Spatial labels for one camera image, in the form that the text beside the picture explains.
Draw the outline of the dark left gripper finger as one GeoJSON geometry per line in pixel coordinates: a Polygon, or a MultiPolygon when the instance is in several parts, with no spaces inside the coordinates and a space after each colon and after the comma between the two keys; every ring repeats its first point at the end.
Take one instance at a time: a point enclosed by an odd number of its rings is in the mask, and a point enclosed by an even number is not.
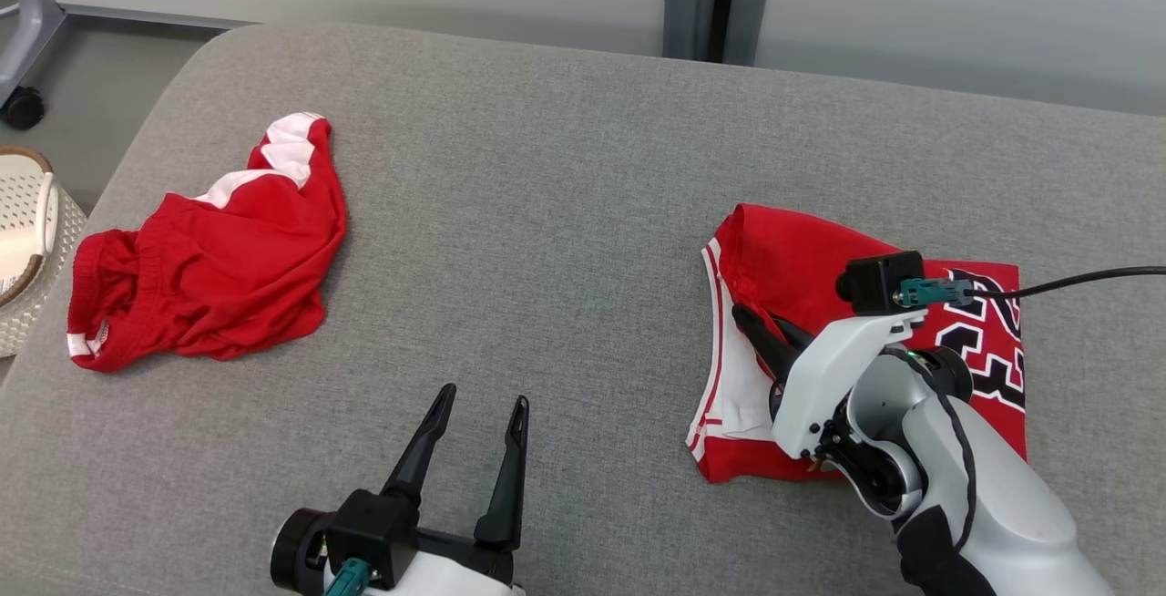
{"type": "Polygon", "coordinates": [[[521,544],[531,404],[517,397],[504,434],[506,451],[486,513],[475,526],[477,546],[517,551],[521,544]]]}
{"type": "Polygon", "coordinates": [[[424,418],[393,468],[388,481],[384,483],[382,497],[403,498],[419,506],[424,488],[433,453],[437,441],[447,432],[447,426],[454,412],[455,384],[442,385],[437,397],[426,411],[424,418]]]}

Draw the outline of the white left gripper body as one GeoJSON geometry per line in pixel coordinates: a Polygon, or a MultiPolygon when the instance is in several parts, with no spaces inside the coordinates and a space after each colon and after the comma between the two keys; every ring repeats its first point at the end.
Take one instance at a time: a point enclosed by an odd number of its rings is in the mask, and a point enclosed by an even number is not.
{"type": "Polygon", "coordinates": [[[525,595],[514,559],[459,535],[421,530],[419,551],[396,586],[368,586],[371,595],[525,595]]]}

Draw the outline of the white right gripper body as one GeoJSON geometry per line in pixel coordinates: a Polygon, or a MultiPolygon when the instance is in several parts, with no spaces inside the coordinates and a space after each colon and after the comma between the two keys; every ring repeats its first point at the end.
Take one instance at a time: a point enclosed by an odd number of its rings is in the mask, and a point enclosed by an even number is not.
{"type": "Polygon", "coordinates": [[[892,316],[856,316],[824,327],[798,356],[784,385],[782,404],[772,423],[772,437],[791,458],[803,458],[819,444],[817,425],[833,418],[843,397],[883,348],[907,341],[926,317],[923,310],[892,316]]]}

